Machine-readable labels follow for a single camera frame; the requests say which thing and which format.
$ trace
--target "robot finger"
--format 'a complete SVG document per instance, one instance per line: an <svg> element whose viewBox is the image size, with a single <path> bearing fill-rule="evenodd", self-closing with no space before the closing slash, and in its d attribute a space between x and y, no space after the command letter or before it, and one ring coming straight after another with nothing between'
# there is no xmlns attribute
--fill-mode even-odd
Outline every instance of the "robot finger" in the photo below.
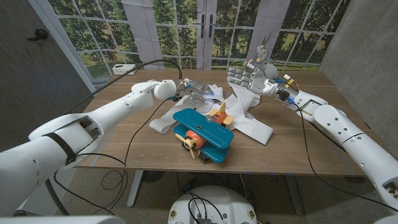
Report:
<svg viewBox="0 0 398 224"><path fill-rule="evenodd" d="M236 74L236 73L233 73L233 72L228 72L228 76L229 77L233 77L233 78L237 78L237 79L242 80L244 82L249 82L249 79L250 79L247 76Z"/></svg>
<svg viewBox="0 0 398 224"><path fill-rule="evenodd" d="M251 75L251 72L247 72L247 71L245 71L245 70L241 70L241 69L238 69L238 68L229 68L228 69L228 73L235 73L235 74L238 74L238 75L244 75L244 76L247 76L247 77L250 77L250 75Z"/></svg>
<svg viewBox="0 0 398 224"><path fill-rule="evenodd" d="M249 86L249 83L243 82L242 80L236 80L236 79L233 79L233 78L227 78L226 81L230 82L230 83L237 84L239 86L246 87L246 88Z"/></svg>

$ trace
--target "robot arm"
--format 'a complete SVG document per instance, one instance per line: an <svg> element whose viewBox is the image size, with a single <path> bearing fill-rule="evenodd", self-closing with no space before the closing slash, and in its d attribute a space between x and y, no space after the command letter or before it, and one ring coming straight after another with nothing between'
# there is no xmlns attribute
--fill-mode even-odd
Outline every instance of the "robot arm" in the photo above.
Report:
<svg viewBox="0 0 398 224"><path fill-rule="evenodd" d="M30 141L0 153L0 217L17 207L55 171L76 166L95 152L117 124L157 99L176 94L173 80L150 80L132 86L131 93L89 113L66 114L34 130Z"/></svg>
<svg viewBox="0 0 398 224"><path fill-rule="evenodd" d="M264 69L244 62L244 70L229 68L227 81L258 95L274 96L309 122L316 121L351 156L367 175L384 203L398 209L398 161L353 124L344 112L318 96L293 89L277 78L271 63Z"/></svg>

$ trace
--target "toy airplane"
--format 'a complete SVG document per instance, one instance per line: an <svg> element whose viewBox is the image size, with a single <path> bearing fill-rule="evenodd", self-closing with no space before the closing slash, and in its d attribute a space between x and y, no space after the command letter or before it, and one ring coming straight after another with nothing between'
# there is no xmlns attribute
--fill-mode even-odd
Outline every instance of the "toy airplane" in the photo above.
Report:
<svg viewBox="0 0 398 224"><path fill-rule="evenodd" d="M233 117L225 113L225 103L219 110L210 111L203 116L193 109L187 108L173 115L180 122L174 128L176 137L182 141L182 146L191 152L198 149L198 156L202 162L209 158L217 163L223 162L229 151L229 144L234 134L223 127L233 121Z"/></svg>

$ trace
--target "white box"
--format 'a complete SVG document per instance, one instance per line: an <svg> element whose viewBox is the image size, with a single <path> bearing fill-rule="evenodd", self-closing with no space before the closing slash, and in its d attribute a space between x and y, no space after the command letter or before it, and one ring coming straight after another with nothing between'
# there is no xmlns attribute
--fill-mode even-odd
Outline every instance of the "white box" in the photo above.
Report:
<svg viewBox="0 0 398 224"><path fill-rule="evenodd" d="M112 68L112 71L115 75L123 75L124 72L133 69L136 64L116 64ZM136 71L132 71L128 73L128 75L133 75Z"/></svg>

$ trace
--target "white device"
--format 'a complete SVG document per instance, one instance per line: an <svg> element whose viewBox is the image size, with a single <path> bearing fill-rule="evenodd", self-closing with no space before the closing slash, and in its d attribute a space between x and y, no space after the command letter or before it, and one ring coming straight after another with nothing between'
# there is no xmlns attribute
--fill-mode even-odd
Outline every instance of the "white device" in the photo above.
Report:
<svg viewBox="0 0 398 224"><path fill-rule="evenodd" d="M112 71L115 75L123 75L126 71L132 70L136 64L116 64L112 68ZM128 73L128 75L133 75L135 74L136 70Z"/></svg>
<svg viewBox="0 0 398 224"><path fill-rule="evenodd" d="M192 217L188 210L188 203L193 216L200 223L245 223L257 224L256 213L248 200L237 192L220 186L202 186L191 190L178 198L172 205L169 213L168 224L192 223ZM200 199L196 199L196 204L192 200L196 198L207 199L217 206L223 221L216 209L208 202L203 205Z"/></svg>

